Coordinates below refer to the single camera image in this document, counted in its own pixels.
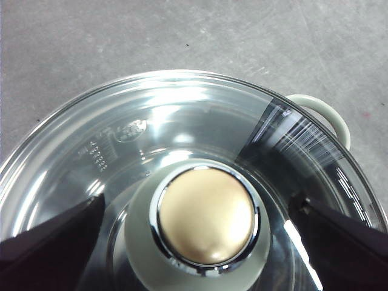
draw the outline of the concrete floor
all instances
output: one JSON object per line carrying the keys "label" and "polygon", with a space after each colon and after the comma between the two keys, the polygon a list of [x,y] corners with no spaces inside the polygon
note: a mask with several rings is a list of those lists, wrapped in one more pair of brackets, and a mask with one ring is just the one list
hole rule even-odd
{"label": "concrete floor", "polygon": [[3,0],[1,25],[3,159],[100,83],[208,70],[331,104],[388,210],[386,0]]}

